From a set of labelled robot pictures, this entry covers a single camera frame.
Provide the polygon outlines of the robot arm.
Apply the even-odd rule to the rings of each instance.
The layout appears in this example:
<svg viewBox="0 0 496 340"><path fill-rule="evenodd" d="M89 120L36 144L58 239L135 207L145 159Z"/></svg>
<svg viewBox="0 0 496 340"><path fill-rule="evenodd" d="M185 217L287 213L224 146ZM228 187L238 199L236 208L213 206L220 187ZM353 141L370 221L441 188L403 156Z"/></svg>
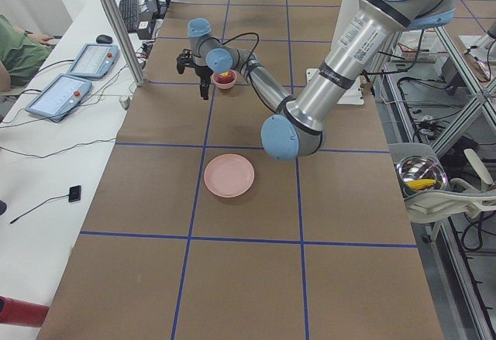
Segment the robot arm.
<svg viewBox="0 0 496 340"><path fill-rule="evenodd" d="M212 36L203 18L188 23L190 47L177 57L177 71L193 67L208 98L214 73L238 71L273 112L260 132L264 150L276 160L293 160L319 150L324 121L365 71L385 40L405 30L444 26L455 0L358 0L359 9L298 97L289 94L249 50L229 47Z"/></svg>

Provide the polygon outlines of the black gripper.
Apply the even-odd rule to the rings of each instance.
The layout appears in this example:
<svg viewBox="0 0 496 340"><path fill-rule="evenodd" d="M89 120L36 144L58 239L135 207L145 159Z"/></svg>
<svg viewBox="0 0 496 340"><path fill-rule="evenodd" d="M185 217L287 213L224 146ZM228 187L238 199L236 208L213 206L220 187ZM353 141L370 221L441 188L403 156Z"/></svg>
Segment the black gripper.
<svg viewBox="0 0 496 340"><path fill-rule="evenodd" d="M203 100L209 100L212 70L208 66L195 65L195 74L200 78L200 95Z"/></svg>

